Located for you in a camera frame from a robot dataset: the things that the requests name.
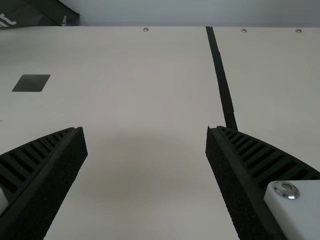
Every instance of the black tape line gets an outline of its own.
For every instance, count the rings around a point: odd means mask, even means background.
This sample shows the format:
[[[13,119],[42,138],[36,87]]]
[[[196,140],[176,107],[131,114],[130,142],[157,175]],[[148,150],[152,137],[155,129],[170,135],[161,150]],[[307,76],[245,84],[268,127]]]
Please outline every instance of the black tape line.
[[[227,82],[227,78],[224,70],[224,65],[222,63],[221,55],[218,49],[218,44],[215,37],[214,29],[211,26],[206,26],[205,29],[208,35],[209,45],[211,48],[216,78],[218,80],[225,126],[227,128],[238,130],[235,113],[234,113],[234,106],[232,104],[232,99],[231,99],[229,86],[228,86],[228,82]]]

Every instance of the dark square patch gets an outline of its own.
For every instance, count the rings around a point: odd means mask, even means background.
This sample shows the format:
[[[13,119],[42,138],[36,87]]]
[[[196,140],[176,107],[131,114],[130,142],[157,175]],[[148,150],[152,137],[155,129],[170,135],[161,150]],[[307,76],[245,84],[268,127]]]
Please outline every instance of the dark square patch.
[[[13,88],[12,92],[41,92],[50,75],[24,74]]]

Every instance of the black foam pad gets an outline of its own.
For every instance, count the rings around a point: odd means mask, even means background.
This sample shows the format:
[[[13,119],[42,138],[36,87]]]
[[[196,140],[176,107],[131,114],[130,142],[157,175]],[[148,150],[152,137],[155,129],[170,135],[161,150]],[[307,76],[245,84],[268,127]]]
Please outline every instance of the black foam pad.
[[[0,155],[9,206],[1,240],[42,240],[88,153],[82,127],[44,136]]]
[[[285,240],[264,202],[268,183],[318,180],[299,159],[239,131],[208,128],[206,156],[241,240]]]

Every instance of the metal screw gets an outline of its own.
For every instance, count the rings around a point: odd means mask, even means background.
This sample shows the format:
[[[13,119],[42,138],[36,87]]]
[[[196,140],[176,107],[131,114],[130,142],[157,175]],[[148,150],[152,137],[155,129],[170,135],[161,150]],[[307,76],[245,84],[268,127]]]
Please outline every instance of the metal screw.
[[[288,181],[276,181],[273,188],[278,195],[286,199],[297,199],[300,197],[299,189]]]

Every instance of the gray wall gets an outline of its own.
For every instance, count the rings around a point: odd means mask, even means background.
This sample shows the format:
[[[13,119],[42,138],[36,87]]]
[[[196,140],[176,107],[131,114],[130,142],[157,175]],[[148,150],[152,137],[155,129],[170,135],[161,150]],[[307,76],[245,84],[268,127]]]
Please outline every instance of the gray wall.
[[[318,0],[61,0],[84,26],[320,26]]]

